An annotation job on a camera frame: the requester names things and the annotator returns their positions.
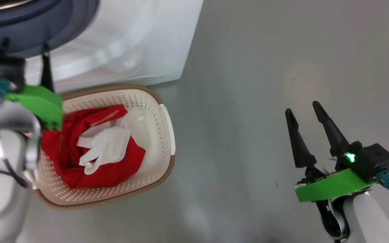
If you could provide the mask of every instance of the basket handle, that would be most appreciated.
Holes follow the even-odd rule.
[[[166,106],[164,104],[160,104],[160,107],[162,108],[163,114],[165,115],[167,129],[170,135],[169,139],[171,155],[175,155],[175,134],[173,133],[172,121],[170,120],[169,112],[167,111]]]

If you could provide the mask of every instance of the laundry basket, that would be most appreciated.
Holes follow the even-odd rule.
[[[128,129],[146,153],[139,170],[118,186],[71,189],[41,151],[35,193],[44,203],[59,210],[95,207],[140,194],[166,180],[175,162],[175,138],[167,109],[151,89],[139,85],[94,88],[63,99],[65,115],[82,109],[124,105]]]

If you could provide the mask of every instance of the white cloth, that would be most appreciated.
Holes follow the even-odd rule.
[[[98,126],[91,126],[77,140],[77,146],[90,148],[79,159],[79,165],[84,166],[84,173],[91,175],[99,166],[121,161],[127,150],[130,131],[120,126],[119,120],[109,121]]]

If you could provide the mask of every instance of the red cloth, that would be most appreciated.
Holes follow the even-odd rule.
[[[145,150],[130,137],[123,160],[117,163],[101,165],[91,175],[85,175],[79,158],[89,149],[77,146],[77,140],[91,125],[116,120],[127,114],[123,105],[110,108],[81,110],[64,118],[61,131],[44,131],[42,149],[54,162],[55,170],[71,188],[112,187],[132,176],[140,167]]]

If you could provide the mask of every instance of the green plastic part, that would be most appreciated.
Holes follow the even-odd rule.
[[[5,100],[19,102],[43,120],[42,129],[62,129],[62,99],[43,86],[24,86],[22,93],[10,93]]]
[[[365,183],[351,169],[346,169],[318,182],[298,187],[295,193],[301,203],[329,200],[361,191],[373,184]]]

